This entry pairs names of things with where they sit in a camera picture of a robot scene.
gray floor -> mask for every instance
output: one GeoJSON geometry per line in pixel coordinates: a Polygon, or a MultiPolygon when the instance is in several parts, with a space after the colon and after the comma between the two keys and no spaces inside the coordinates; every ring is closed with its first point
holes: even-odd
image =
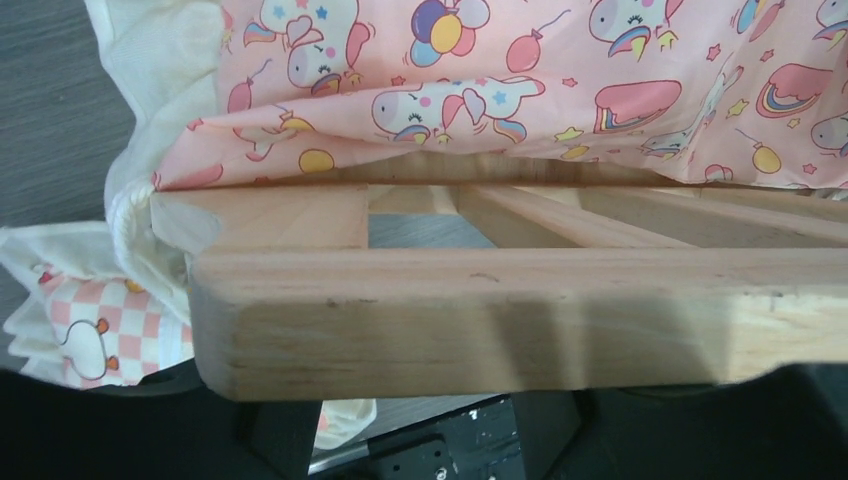
{"type": "MultiPolygon", "coordinates": [[[[126,145],[132,114],[100,66],[81,0],[0,0],[0,225],[103,219],[103,184],[126,145]]],[[[376,216],[373,247],[486,246],[459,218],[376,216]]],[[[0,320],[26,293],[0,271],[0,320]]],[[[5,354],[0,366],[20,368],[5,354]]],[[[480,397],[381,400],[366,435],[458,408],[480,397]]]]}

dark spot on wood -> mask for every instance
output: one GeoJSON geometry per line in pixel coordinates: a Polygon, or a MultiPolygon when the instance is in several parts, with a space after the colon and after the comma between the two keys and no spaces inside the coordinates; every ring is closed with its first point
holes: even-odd
{"type": "Polygon", "coordinates": [[[485,278],[486,280],[490,280],[495,283],[501,283],[500,279],[494,275],[490,275],[488,273],[477,272],[471,275],[471,278],[485,278]]]}

pink fabric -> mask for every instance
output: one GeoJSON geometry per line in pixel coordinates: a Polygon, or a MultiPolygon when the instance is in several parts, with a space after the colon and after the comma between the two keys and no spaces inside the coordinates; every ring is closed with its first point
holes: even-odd
{"type": "MultiPolygon", "coordinates": [[[[149,293],[125,279],[80,280],[45,268],[39,286],[67,385],[135,385],[159,370],[162,307],[149,293]]],[[[190,350],[190,328],[182,328],[183,350],[190,350]]]]}
{"type": "Polygon", "coordinates": [[[848,0],[224,0],[158,189],[423,149],[848,186],[848,0]]]}

wooden beam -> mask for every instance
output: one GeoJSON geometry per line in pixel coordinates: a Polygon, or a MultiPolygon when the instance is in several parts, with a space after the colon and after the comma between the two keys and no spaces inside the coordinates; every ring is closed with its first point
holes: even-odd
{"type": "Polygon", "coordinates": [[[512,187],[459,187],[456,196],[459,213],[502,248],[691,247],[512,187]]]}
{"type": "Polygon", "coordinates": [[[733,382],[848,361],[846,250],[209,253],[191,274],[197,363],[234,400],[733,382]]]}
{"type": "Polygon", "coordinates": [[[848,202],[747,188],[701,188],[699,196],[708,200],[791,213],[803,217],[848,223],[848,202]]]}
{"type": "Polygon", "coordinates": [[[642,188],[584,188],[584,209],[699,247],[842,247],[848,225],[642,188]]]}
{"type": "Polygon", "coordinates": [[[456,215],[449,190],[439,185],[369,185],[368,211],[456,215]]]}
{"type": "Polygon", "coordinates": [[[153,231],[198,255],[210,247],[368,247],[365,185],[233,188],[157,193],[153,231]]]}

fabric pillow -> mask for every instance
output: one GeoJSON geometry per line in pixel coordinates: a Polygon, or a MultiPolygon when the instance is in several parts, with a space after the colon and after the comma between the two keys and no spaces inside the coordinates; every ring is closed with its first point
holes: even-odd
{"type": "Polygon", "coordinates": [[[193,356],[191,327],[115,265],[103,222],[0,231],[0,263],[30,297],[3,324],[21,373],[74,388],[134,385],[193,356]]]}
{"type": "Polygon", "coordinates": [[[47,266],[38,283],[68,386],[135,385],[193,356],[191,328],[163,317],[162,304],[131,280],[81,280],[47,266]]]}

